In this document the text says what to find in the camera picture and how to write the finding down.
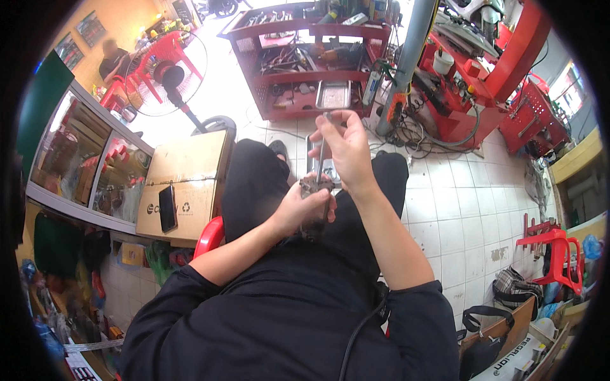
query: black pants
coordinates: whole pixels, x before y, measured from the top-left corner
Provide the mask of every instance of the black pants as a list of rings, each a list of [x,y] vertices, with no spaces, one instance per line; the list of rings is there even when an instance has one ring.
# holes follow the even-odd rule
[[[403,212],[407,162],[399,154],[380,155],[372,160],[373,173],[396,214]],[[222,198],[226,241],[233,241],[266,221],[290,188],[288,164],[264,144],[240,140],[231,157]],[[337,195],[336,220],[326,226],[319,244],[330,247],[351,268],[376,280],[379,266],[358,210],[351,196]]]

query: person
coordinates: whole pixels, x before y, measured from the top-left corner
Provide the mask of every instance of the person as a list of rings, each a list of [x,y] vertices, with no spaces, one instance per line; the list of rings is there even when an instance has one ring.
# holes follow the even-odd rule
[[[315,123],[310,139],[325,138],[341,178],[336,199],[328,190],[302,199],[283,147],[239,141],[221,201],[226,244],[174,272],[136,314],[123,380],[458,379],[451,305],[400,221],[404,157],[370,160],[353,111]],[[295,234],[326,201],[322,239]],[[389,338],[375,313],[383,300]]]
[[[104,52],[104,59],[99,64],[99,75],[104,82],[109,85],[112,82],[112,77],[116,75],[125,78],[129,64],[135,54],[119,48],[115,40],[104,41],[102,51]]]

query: electric fan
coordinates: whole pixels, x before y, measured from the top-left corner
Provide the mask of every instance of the electric fan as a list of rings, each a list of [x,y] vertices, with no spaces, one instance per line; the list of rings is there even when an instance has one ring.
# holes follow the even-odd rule
[[[194,33],[173,30],[150,39],[129,63],[125,93],[138,112],[164,116],[183,111],[195,124],[193,135],[227,129],[235,134],[235,122],[214,116],[200,122],[187,102],[195,95],[207,71],[206,46]]]

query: window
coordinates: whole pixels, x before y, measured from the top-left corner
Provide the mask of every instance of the window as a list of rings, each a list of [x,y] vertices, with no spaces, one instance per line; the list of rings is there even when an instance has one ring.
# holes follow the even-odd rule
[[[568,63],[550,87],[548,96],[563,109],[568,119],[583,106],[586,99],[584,82],[580,76],[580,71],[573,62]]]

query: sandal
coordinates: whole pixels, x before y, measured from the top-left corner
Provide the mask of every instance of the sandal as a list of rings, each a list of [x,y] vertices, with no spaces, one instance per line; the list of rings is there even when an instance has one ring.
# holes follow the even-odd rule
[[[288,162],[288,155],[286,154],[286,152],[288,150],[286,149],[286,145],[284,144],[283,141],[281,141],[281,140],[272,141],[271,144],[269,144],[269,149],[271,149],[273,151],[273,153],[276,155],[284,156],[284,159],[286,160],[286,162]]]

